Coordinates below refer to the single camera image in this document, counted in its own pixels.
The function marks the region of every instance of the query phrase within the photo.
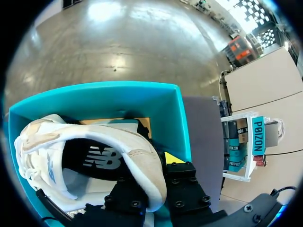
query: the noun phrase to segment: concrete floor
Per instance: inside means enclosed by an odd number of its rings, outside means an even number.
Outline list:
[[[84,0],[34,26],[8,71],[6,109],[34,94],[109,80],[173,83],[183,95],[218,95],[230,41],[178,0]]]

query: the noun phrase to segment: white sneaker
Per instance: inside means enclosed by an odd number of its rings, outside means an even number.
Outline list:
[[[89,191],[84,189],[82,196],[68,190],[67,186],[71,182],[81,182],[78,179],[72,180],[71,176],[77,175],[72,170],[62,171],[65,142],[76,138],[94,140],[117,150],[149,198],[147,211],[156,211],[163,205],[166,199],[166,185],[161,162],[153,146],[143,136],[105,125],[66,124],[55,114],[31,122],[15,140],[21,176],[26,178],[35,190],[43,189],[54,203],[63,204],[64,211],[81,209],[83,206],[79,204],[87,201],[91,201],[92,205],[103,204],[104,197],[115,185],[114,181],[104,181],[100,189],[98,187],[102,180],[93,178],[89,183]]]

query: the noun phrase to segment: new balance logo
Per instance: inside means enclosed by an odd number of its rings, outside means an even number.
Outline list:
[[[113,148],[105,148],[103,152],[98,147],[90,147],[89,154],[86,156],[84,166],[95,166],[100,169],[117,169],[121,165],[120,153]]]

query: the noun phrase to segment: metal frame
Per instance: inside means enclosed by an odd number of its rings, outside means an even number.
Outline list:
[[[221,122],[229,122],[229,121],[235,121],[238,119],[246,118],[247,119],[247,128],[248,128],[248,148],[247,148],[247,160],[246,160],[246,166],[245,168],[245,175],[240,176],[240,175],[235,175],[235,174],[228,174],[228,173],[223,173],[223,177],[237,180],[237,181],[244,181],[244,182],[249,182],[250,181],[250,175],[253,172],[253,170],[256,167],[257,162],[253,160],[253,155],[252,155],[252,141],[253,141],[253,131],[252,131],[252,118],[258,117],[257,112],[246,112],[246,113],[241,113],[241,114],[235,114],[232,116],[228,117],[222,117]]]

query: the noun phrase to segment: white laces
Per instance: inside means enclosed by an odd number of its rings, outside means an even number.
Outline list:
[[[41,178],[41,170],[39,166],[32,166],[30,163],[29,156],[31,154],[24,154],[22,152],[22,141],[26,139],[27,136],[18,136],[15,140],[16,159],[19,166],[19,173],[27,180],[33,189],[37,190],[41,188],[41,182],[43,181]]]

